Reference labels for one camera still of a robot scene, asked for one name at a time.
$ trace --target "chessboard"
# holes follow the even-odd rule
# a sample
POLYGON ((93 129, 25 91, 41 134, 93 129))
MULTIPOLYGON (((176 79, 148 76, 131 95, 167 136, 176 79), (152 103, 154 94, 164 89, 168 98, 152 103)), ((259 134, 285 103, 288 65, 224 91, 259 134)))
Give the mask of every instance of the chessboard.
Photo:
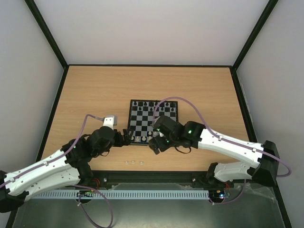
MULTIPOLYGON (((131 137, 131 145, 148 145, 149 140, 159 134, 152 127, 153 112, 160 101, 155 100, 131 100, 128 129, 134 130, 131 137)), ((155 118, 169 116, 178 121, 177 101, 165 101, 158 107, 155 118)))

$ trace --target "white cable tray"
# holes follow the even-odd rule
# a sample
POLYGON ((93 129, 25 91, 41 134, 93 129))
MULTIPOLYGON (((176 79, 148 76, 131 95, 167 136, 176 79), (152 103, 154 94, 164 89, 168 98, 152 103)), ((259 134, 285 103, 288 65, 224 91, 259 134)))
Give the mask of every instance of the white cable tray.
MULTIPOLYGON (((109 200, 209 200, 207 190, 99 190, 109 200)), ((41 193, 33 199, 78 199, 79 192, 86 190, 52 190, 41 193)), ((82 198, 104 198, 96 193, 86 193, 82 198)))

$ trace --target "white wall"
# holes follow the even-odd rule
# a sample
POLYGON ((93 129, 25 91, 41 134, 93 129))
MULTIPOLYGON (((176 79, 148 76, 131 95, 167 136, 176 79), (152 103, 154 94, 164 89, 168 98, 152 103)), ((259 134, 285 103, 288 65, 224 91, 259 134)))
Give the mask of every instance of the white wall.
POLYGON ((293 169, 278 183, 295 228, 304 211, 303 11, 302 0, 279 1, 238 70, 259 141, 274 141, 293 169))
POLYGON ((232 65, 268 0, 36 0, 69 64, 232 65))
POLYGON ((25 2, 0 5, 0 170, 9 172, 35 161, 63 69, 25 2))

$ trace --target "metal floor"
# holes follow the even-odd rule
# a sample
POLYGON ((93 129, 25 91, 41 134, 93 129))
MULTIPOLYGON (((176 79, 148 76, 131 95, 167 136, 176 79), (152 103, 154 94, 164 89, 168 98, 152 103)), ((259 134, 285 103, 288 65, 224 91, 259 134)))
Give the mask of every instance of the metal floor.
MULTIPOLYGON (((236 202, 212 206, 207 200, 112 199, 114 228, 283 228, 277 202, 250 192, 236 202)), ((85 205, 100 226, 110 222, 104 200, 85 205)), ((14 228, 93 228, 74 199, 32 199, 17 213, 14 228)))

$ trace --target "wooden surface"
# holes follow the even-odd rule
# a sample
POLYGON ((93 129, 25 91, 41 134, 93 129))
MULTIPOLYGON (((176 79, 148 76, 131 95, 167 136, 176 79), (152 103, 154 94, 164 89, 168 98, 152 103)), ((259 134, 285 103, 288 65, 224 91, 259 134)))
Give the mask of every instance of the wooden surface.
MULTIPOLYGON (((214 130, 248 140, 228 68, 71 66, 43 158, 76 138, 86 114, 117 115, 116 129, 122 132, 127 128, 131 99, 162 100, 169 96, 194 103, 214 130)), ((178 102, 179 122, 200 122, 188 104, 178 102)), ((90 118, 84 133, 92 133, 101 125, 90 118)), ((171 148, 155 155, 148 146, 125 146, 111 148, 107 157, 94 158, 90 165, 93 170, 206 171, 212 162, 233 161, 207 150, 181 154, 171 148)))

